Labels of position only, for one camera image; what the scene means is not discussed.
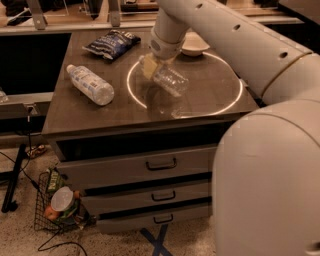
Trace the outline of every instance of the yellow object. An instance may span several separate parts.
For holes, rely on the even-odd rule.
[[[145,55],[143,59],[143,75],[151,80],[154,72],[158,69],[158,67],[162,65],[156,58],[153,57],[152,53]]]

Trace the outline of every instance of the drawer handle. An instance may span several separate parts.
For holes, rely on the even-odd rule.
[[[177,166],[177,159],[174,157],[172,161],[173,163],[171,165],[161,166],[161,167],[151,167],[149,162],[146,162],[146,167],[149,171],[161,171],[161,170],[173,169]]]
[[[172,196],[170,197],[165,197],[165,198],[155,198],[154,194],[151,194],[152,200],[155,202],[160,202],[160,201],[166,201],[166,200],[171,200],[176,197],[176,192],[173,190],[172,191]]]
[[[168,216],[168,217],[169,217],[169,219],[167,219],[167,220],[161,220],[161,221],[158,221],[158,220],[156,219],[156,217],[153,217],[153,221],[154,221],[154,223],[156,223],[156,224],[163,224],[163,223],[167,223],[167,222],[173,221],[173,215],[172,215],[172,214],[170,214],[170,216]]]

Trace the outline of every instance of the cable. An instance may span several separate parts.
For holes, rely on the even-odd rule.
[[[2,153],[2,152],[0,151],[0,154],[3,155],[3,156],[5,156],[6,158],[8,158],[11,162],[15,163],[15,161],[14,161],[11,157],[9,157],[8,155],[6,155],[5,153]]]
[[[38,248],[38,252],[43,252],[43,251],[47,251],[47,250],[51,250],[53,248],[57,248],[59,246],[62,246],[62,245],[68,245],[68,244],[74,244],[74,245],[77,245],[80,247],[80,249],[83,251],[84,255],[85,256],[88,256],[86,250],[82,247],[81,244],[79,243],[76,243],[76,242],[64,242],[64,243],[60,243],[60,244],[55,244],[53,246],[50,246],[48,248],[44,248],[42,249],[42,247],[44,247],[47,243],[49,243],[56,235],[58,235],[60,233],[61,230],[58,230],[56,233],[54,233],[54,235],[49,239],[47,240],[45,243],[43,243],[39,248]]]
[[[28,124],[30,125],[30,116],[28,115]],[[25,164],[25,166],[23,168],[20,169],[20,172],[22,172],[31,182],[32,186],[39,192],[40,196],[41,196],[41,199],[42,199],[42,205],[43,205],[43,210],[45,210],[45,199],[44,199],[44,195],[42,193],[42,191],[40,190],[40,186],[39,184],[33,180],[26,172],[25,172],[25,169],[26,167],[28,166],[31,158],[30,158],[30,152],[32,150],[32,143],[31,143],[31,129],[29,129],[29,132],[27,134],[28,136],[28,142],[29,142],[29,154],[26,154],[28,156],[28,161],[27,163]],[[5,156],[6,158],[8,158],[10,161],[12,161],[13,163],[15,163],[15,161],[10,158],[8,155],[0,152],[1,155]],[[43,248],[46,244],[48,244],[55,236],[57,236],[62,230],[63,228],[58,224],[58,223],[55,223],[51,220],[48,219],[48,221],[50,221],[53,225],[57,226],[57,229],[47,229],[48,231],[56,231],[56,233],[54,233],[54,235],[49,239],[47,240],[45,243],[43,243],[39,248],[38,248],[38,251],[41,252],[41,251],[47,251],[47,250],[50,250],[50,249],[53,249],[53,248],[57,248],[59,246],[63,246],[63,245],[68,245],[68,244],[73,244],[73,245],[77,245],[79,246],[79,248],[83,251],[83,253],[85,254],[85,256],[88,256],[86,250],[83,248],[83,246],[79,243],[76,243],[76,242],[64,242],[64,243],[59,243],[59,244],[56,244],[56,245],[53,245],[53,246],[50,246],[48,248]]]

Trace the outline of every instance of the white bowl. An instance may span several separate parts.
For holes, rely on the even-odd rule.
[[[196,32],[188,32],[186,40],[182,45],[182,53],[188,56],[199,56],[203,51],[208,50],[208,45]]]

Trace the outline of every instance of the metal stand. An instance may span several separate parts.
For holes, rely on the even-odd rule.
[[[18,208],[16,201],[12,201],[14,190],[17,185],[18,176],[20,173],[21,163],[25,156],[26,145],[21,144],[19,148],[19,152],[16,158],[16,162],[13,167],[13,171],[0,173],[0,180],[9,180],[7,193],[2,205],[1,211],[3,213],[7,213],[8,211],[15,211]]]

